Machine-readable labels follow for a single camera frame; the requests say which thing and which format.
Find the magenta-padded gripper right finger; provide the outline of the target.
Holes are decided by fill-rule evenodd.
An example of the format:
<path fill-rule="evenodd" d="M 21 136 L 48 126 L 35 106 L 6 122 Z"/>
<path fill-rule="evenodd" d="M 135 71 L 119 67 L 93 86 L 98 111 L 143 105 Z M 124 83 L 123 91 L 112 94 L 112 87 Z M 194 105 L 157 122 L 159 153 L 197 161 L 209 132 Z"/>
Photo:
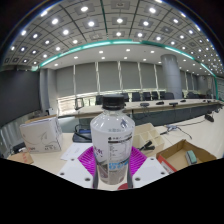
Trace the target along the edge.
<path fill-rule="evenodd" d="M 132 148 L 127 173 L 129 188 L 140 188 L 165 176 L 168 176 L 168 172 L 155 157 L 147 157 L 138 149 Z"/>

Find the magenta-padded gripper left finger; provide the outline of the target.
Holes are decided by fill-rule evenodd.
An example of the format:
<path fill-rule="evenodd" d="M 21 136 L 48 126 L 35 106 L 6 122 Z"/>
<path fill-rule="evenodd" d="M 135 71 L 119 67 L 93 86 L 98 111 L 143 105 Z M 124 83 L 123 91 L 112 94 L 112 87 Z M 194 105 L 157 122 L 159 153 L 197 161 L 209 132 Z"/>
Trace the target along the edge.
<path fill-rule="evenodd" d="M 78 157 L 69 158 L 58 176 L 78 186 L 93 188 L 96 171 L 93 148 L 89 147 Z"/>

